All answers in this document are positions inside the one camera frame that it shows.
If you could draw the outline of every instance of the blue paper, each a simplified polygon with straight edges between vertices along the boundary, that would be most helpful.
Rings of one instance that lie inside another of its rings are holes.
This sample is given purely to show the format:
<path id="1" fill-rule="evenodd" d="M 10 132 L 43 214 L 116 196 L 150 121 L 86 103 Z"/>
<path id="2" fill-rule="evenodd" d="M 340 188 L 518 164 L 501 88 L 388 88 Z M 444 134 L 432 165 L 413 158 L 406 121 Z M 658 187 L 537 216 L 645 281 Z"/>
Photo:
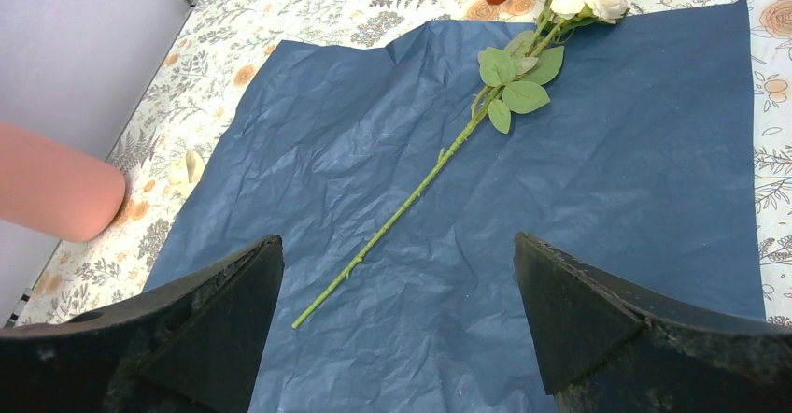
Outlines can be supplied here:
<path id="1" fill-rule="evenodd" d="M 464 127 L 482 85 L 476 53 L 526 28 L 434 21 L 378 50 L 287 41 L 250 83 L 147 290 L 283 236 L 251 411 L 556 411 L 514 278 L 521 231 L 763 320 L 743 0 L 579 29 L 552 102 L 515 115 L 510 135 L 482 123 L 290 328 Z"/>

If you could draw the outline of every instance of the floral pattern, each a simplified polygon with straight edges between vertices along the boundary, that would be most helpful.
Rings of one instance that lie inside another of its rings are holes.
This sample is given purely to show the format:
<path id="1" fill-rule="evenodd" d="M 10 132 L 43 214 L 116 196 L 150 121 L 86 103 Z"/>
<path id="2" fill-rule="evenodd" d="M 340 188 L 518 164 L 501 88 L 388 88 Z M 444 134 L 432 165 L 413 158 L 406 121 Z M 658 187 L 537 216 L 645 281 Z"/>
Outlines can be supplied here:
<path id="1" fill-rule="evenodd" d="M 735 0 L 631 0 L 630 14 Z M 109 161 L 129 189 L 110 227 L 61 243 L 18 323 L 57 323 L 143 289 L 173 221 L 284 39 L 381 47 L 425 21 L 533 21 L 542 0 L 198 0 Z M 792 0 L 748 0 L 754 64 L 756 212 L 768 321 L 792 325 Z"/>

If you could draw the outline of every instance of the orange cylinder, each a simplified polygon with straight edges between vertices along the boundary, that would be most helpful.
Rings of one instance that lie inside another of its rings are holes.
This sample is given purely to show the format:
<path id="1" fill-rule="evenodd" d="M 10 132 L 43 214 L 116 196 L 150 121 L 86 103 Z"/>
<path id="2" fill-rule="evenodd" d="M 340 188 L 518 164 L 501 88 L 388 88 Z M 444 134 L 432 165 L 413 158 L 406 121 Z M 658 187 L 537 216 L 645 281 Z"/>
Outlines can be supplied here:
<path id="1" fill-rule="evenodd" d="M 125 191 L 118 168 L 0 121 L 0 219 L 84 242 L 110 224 Z"/>

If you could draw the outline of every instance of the pink cylinder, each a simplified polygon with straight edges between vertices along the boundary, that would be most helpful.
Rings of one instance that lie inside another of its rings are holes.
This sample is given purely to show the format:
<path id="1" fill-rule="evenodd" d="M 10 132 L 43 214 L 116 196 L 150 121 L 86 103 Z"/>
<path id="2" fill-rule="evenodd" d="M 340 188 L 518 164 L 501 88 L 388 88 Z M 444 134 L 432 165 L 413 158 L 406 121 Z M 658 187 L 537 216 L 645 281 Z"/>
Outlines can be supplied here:
<path id="1" fill-rule="evenodd" d="M 118 168 L 0 121 L 0 219 L 84 242 L 110 224 L 125 191 Z"/>

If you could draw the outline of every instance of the floral tablecloth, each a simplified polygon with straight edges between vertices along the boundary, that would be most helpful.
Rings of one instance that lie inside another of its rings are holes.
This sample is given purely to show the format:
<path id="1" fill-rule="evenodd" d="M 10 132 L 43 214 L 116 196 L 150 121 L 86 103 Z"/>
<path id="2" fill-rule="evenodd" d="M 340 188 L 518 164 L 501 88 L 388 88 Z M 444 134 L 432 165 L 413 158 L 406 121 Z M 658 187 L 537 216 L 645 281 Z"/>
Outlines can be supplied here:
<path id="1" fill-rule="evenodd" d="M 636 15 L 735 0 L 630 1 Z M 380 47 L 433 19 L 533 21 L 541 4 L 199 0 L 110 157 L 129 181 L 121 213 L 90 243 L 59 245 L 18 324 L 63 322 L 141 292 L 243 91 L 280 40 Z M 792 325 L 792 0 L 748 4 L 762 289 L 768 320 Z"/>

